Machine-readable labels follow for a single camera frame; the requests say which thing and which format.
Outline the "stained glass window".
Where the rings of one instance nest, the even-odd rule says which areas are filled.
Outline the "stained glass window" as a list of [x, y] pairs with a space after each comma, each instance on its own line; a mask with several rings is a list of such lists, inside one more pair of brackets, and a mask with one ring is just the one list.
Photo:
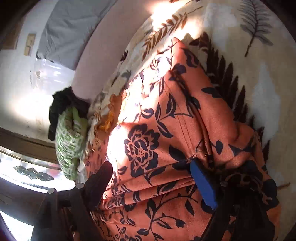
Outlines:
[[30, 240], [39, 207], [50, 188], [69, 190], [58, 165], [1, 149], [1, 216], [16, 240]]

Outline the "pink bolster cushion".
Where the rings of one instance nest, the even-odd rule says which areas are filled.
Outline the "pink bolster cushion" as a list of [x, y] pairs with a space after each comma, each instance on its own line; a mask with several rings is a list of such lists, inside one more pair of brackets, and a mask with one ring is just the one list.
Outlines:
[[97, 25], [78, 62], [72, 81], [76, 97], [91, 103], [116, 70], [144, 21], [164, 1], [117, 1]]

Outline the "green white patterned pillow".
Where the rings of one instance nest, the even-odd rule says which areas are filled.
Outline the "green white patterned pillow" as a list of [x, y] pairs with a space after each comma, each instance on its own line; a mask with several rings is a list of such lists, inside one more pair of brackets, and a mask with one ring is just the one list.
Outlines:
[[88, 120], [79, 116], [75, 107], [59, 115], [55, 146], [60, 168], [69, 180], [76, 180], [80, 157], [85, 148]]

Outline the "orange black floral garment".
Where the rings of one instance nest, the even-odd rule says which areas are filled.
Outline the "orange black floral garment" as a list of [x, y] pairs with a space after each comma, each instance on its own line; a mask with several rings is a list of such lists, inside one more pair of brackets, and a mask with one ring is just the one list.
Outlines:
[[[191, 175], [194, 159], [209, 170], [234, 169], [252, 160], [264, 181], [271, 179], [263, 130], [235, 118], [199, 60], [189, 60], [189, 52], [173, 39], [161, 53], [171, 63], [160, 74], [162, 88], [152, 87], [154, 66], [144, 68], [142, 76], [111, 98], [112, 112], [95, 125], [87, 173], [94, 174], [104, 162], [113, 166], [92, 212], [103, 240], [201, 240], [212, 211]], [[278, 200], [267, 215], [277, 240]]]

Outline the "leaf-pattern fleece blanket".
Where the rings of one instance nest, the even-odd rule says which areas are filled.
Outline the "leaf-pattern fleece blanket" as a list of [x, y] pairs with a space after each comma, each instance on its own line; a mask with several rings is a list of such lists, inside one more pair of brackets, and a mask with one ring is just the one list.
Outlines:
[[261, 1], [173, 1], [157, 6], [130, 39], [123, 60], [95, 94], [90, 113], [143, 69], [154, 66], [152, 87], [171, 63], [161, 55], [178, 38], [198, 59], [237, 120], [262, 129], [267, 170], [280, 197], [295, 197], [295, 40]]

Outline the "grey pillow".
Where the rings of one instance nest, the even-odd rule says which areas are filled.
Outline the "grey pillow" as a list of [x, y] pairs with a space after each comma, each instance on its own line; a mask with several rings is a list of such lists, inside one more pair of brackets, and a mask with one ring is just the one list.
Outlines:
[[41, 35], [36, 58], [75, 70], [91, 35], [115, 3], [57, 1]]

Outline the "black clothing pile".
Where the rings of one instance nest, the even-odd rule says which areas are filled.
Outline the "black clothing pile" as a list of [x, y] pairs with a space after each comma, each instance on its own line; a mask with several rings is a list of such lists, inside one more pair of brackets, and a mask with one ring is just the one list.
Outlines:
[[76, 97], [71, 87], [54, 93], [53, 102], [49, 108], [49, 140], [55, 140], [59, 115], [62, 114], [68, 107], [75, 107], [78, 110], [79, 117], [86, 118], [90, 104]]

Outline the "beige wall switch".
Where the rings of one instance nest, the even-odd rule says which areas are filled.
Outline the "beige wall switch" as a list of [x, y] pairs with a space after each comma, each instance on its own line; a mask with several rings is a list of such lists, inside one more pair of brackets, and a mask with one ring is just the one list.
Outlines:
[[25, 43], [25, 49], [24, 49], [24, 55], [25, 56], [30, 56], [31, 55], [31, 52], [32, 52], [33, 47], [34, 47], [35, 39], [36, 39], [36, 34], [30, 33], [27, 36], [27, 40], [26, 40], [26, 43]]

